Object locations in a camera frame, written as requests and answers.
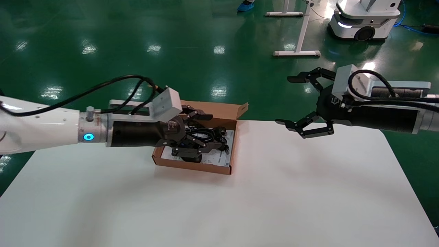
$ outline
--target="blue led ring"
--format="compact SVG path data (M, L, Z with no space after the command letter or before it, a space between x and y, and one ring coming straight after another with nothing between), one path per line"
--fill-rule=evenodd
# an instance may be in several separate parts
M84 135L84 140L86 140L86 141L91 141L93 139L94 139L94 134L92 134L92 133L87 133Z

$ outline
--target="glossy green floor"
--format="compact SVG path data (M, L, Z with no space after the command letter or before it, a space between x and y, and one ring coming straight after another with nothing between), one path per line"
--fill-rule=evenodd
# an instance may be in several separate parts
M437 22L434 0L406 1L406 25ZM355 64L391 80L431 81L433 93L439 93L437 37L398 27L384 44L339 41L327 34L328 20L312 13L303 50L318 49L322 57L273 58L274 50L295 49L302 20L263 16L282 9L283 0L256 0L252 11L237 14L239 2L3 0L0 88L7 96L51 105L104 80L136 73L169 85L186 100L249 102L248 120L297 120L313 111L317 92L285 78L318 66ZM290 1L291 10L304 7L302 1ZM330 18L334 8L335 0L321 0L314 9ZM105 108L110 99L125 99L134 85L115 84L69 107ZM145 99L148 90L136 98ZM385 135L429 218L439 225L439 133ZM3 157L0 193L30 156Z

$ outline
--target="white table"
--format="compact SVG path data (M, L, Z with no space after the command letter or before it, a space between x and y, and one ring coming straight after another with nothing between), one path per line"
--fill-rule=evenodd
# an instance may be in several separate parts
M151 148L38 151L0 198L0 246L439 246L380 131L239 130L231 176L157 167Z

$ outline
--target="black cable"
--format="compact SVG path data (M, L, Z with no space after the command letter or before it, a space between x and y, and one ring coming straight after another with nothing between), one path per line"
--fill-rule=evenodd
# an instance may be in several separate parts
M41 113L45 113L45 112L54 110L56 108L60 108L62 106L65 106L66 104L71 103L71 102L73 102L73 101L75 101L75 100L77 100L77 99L79 99L79 98L81 98L81 97L83 97L83 96L85 96L87 94L90 94L90 93L92 93L92 92L94 92L94 91L96 91L98 89L101 89L101 88L103 88L105 86L111 85L111 84L113 84L115 82L126 80L126 79L130 79L130 78L141 79L141 80L146 81L148 84L150 84L152 86L153 93L151 94L151 97L148 100L152 100L152 98L155 95L156 86L155 86L154 82L150 78L144 77L144 76L139 76L139 75L126 75L126 76L119 76L119 77L116 77L116 78L111 79L109 81L106 81L106 82L103 82L101 84L98 84L98 85L92 87L91 89L81 93L81 94L77 94L77 95L72 96L72 97L70 97L70 98L68 98L66 100L63 100L63 101L61 101L61 102L59 102L57 104L48 106L48 107L43 108L43 109L38 109L38 110L35 110L35 111L30 111L30 112L15 113L15 112L12 112L12 111L4 108L3 105L2 105L3 104L2 101L0 101L0 109L2 111L6 112L7 114L11 115L11 116L33 116L33 115L37 115L37 114L41 114Z
M403 25L403 24L399 24L399 26L408 26L408 27L424 27L424 25L418 25L418 26L410 26L410 25Z
M140 85L143 83L143 79L140 79L139 82L136 84L135 88L133 89L133 92L131 93L131 95L118 107L113 108L113 109L105 109L102 110L101 113L105 114L105 113L115 113L119 110L121 110L124 106L126 106L128 104L128 102L130 102L130 100L134 97L134 95L136 95L137 90L139 89Z
M360 97L360 98L362 98L362 99L367 99L367 100L374 100L374 99L377 99L377 98L375 98L375 97L369 97L369 96L365 96L365 95L360 94L360 93L357 92L357 91L354 89L354 87L352 86L352 80L354 79L354 76L356 76L357 74L360 74L360 73L368 73L368 74L372 74L372 75L376 76L376 77L377 77L381 82L383 82L384 85L387 87L387 89L389 90L390 95L391 95L393 98L396 97L395 90L393 90L393 87L390 86L390 83L389 83L389 82L388 82L388 81L387 81L382 75L378 74L378 73L375 72L375 71L368 70L368 69L359 69L359 70L357 70L357 71L354 71L354 72L349 76L349 78L348 78L348 86L349 86L349 89L350 89L350 90L352 91L352 93L355 94L357 97Z
M390 100L374 100L374 101L354 101L352 106L362 106L362 105L398 105L398 106L410 106L420 109L425 109L429 111L433 111L439 113L439 107L418 103L418 102L410 102L410 101L390 101Z
M365 96L365 95L358 93L352 86L352 80L353 80L354 76L359 74L359 73L368 73L368 74L372 74L372 75L376 76L388 88L389 93L392 96L392 98L369 97L369 96ZM397 106L415 107L415 108L425 109L425 110L439 113L439 107L437 107L437 106L418 103L418 102L437 103L438 102L437 99L435 99L435 98L407 98L407 97L406 98L397 98L395 91L393 90L393 87L389 84L389 82L382 75L380 75L379 73L377 73L375 71L371 71L368 69L360 69L360 70L353 72L349 76L348 86L354 95L356 95L362 99L369 100L369 101L362 101L362 102L354 101L350 104L351 106L397 105Z
M357 74L360 74L360 73L368 73L368 74L372 74L372 75L376 76L381 82L384 83L386 88L389 90L391 98L370 97L370 96L362 95L359 92L357 92L352 85L352 80L353 80L354 76L356 76ZM371 100L371 101L386 100L386 101L411 101L411 102L415 101L415 102L426 102L426 103L439 103L439 99L437 99L437 98L396 97L395 90L393 90L393 87L389 84L389 82L379 73L372 71L372 70L368 70L368 69L360 69L360 70L354 71L348 78L348 87L351 90L351 92L354 95L356 95L357 97L362 98L362 99L366 99L366 100Z

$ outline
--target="open cardboard box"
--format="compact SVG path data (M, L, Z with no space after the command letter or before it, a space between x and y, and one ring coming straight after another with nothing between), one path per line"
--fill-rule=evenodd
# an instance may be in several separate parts
M237 153L236 149L239 141L239 133L236 129L237 119L244 114L248 109L248 103L243 105L233 105L214 102L196 102L196 101L181 101L182 105L190 105L195 109L203 110L205 113L213 114L213 118L210 121L199 121L201 124L208 128L215 128L217 126L223 126L228 130L234 130L233 146L229 152L232 152L229 167L220 167L212 164L205 163L193 163L180 160L167 160L162 159L162 153L164 147L158 147L154 149L152 153L152 159L158 166L183 168L196 171L206 171L219 174L230 175L232 174L233 167L235 166L234 157Z

